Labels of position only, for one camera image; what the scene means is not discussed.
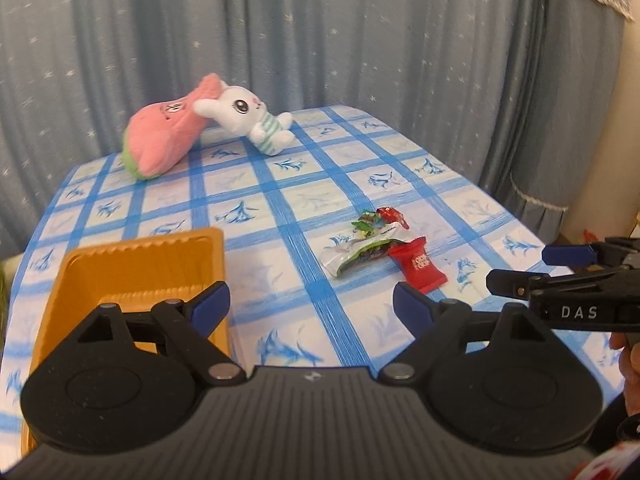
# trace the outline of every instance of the table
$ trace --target table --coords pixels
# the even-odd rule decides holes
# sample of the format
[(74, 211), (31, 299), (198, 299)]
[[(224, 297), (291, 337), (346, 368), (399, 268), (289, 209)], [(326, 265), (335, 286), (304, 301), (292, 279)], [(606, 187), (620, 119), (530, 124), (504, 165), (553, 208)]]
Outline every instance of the table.
[[(13, 290), (0, 370), (0, 468), (18, 459), (19, 394), (63, 255), (78, 246), (217, 226), (225, 232), (233, 358), (292, 366), (367, 365), (376, 372), (412, 340), (394, 315), (402, 274), (390, 258), (331, 278), (316, 256), (348, 240), (363, 210), (394, 206), (428, 240), (449, 278), (434, 300), (498, 310), (491, 268), (565, 274), (497, 202), (376, 118), (346, 106), (294, 113), (296, 142), (266, 157), (245, 139), (204, 132), (161, 178), (135, 182), (111, 155), (75, 168), (27, 248)], [(617, 353), (601, 333), (561, 332), (611, 400)]]

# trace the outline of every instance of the blue curtain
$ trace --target blue curtain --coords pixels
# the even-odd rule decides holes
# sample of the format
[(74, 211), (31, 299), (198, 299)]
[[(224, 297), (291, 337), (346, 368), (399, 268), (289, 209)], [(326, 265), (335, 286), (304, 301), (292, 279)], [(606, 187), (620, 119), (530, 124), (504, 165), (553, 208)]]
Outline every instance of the blue curtain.
[(209, 72), (273, 112), (343, 103), (545, 240), (584, 177), (628, 0), (0, 0), (0, 256), (68, 171)]

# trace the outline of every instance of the finger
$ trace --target finger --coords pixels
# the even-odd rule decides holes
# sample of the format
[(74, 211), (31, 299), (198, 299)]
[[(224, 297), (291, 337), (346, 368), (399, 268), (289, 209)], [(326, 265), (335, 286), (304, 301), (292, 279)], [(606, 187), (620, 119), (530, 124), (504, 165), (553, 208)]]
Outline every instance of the finger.
[(632, 386), (627, 381), (624, 393), (627, 415), (633, 416), (640, 413), (640, 385)]
[(638, 376), (631, 365), (631, 350), (628, 346), (625, 346), (620, 353), (618, 368), (620, 368), (620, 373), (630, 386), (638, 386), (640, 388), (640, 376)]
[(631, 349), (631, 367), (633, 370), (640, 374), (640, 344), (634, 345)]
[(611, 334), (609, 338), (609, 348), (612, 350), (620, 350), (626, 346), (626, 335), (618, 332)]

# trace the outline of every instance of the plastic tray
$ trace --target plastic tray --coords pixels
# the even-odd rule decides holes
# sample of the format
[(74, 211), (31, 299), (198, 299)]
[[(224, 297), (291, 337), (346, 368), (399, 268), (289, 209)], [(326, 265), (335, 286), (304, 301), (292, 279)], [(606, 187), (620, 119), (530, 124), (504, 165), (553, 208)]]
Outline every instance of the plastic tray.
[[(117, 303), (123, 312), (139, 312), (167, 298), (188, 301), (225, 279), (224, 261), (223, 234), (213, 228), (69, 251), (42, 316), (31, 371), (98, 304)], [(229, 355), (226, 319), (209, 340)], [(33, 447), (24, 424), (22, 454)]]

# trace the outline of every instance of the pink plush toy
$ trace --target pink plush toy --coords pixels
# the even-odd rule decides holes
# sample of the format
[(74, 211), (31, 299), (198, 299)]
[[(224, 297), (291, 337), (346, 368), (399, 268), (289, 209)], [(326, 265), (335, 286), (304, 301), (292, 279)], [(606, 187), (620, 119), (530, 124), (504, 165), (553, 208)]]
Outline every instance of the pink plush toy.
[(216, 74), (209, 74), (186, 97), (137, 111), (124, 130), (124, 167), (140, 180), (169, 171), (187, 154), (207, 126), (208, 119), (193, 111), (193, 103), (199, 99), (219, 98), (224, 87)]

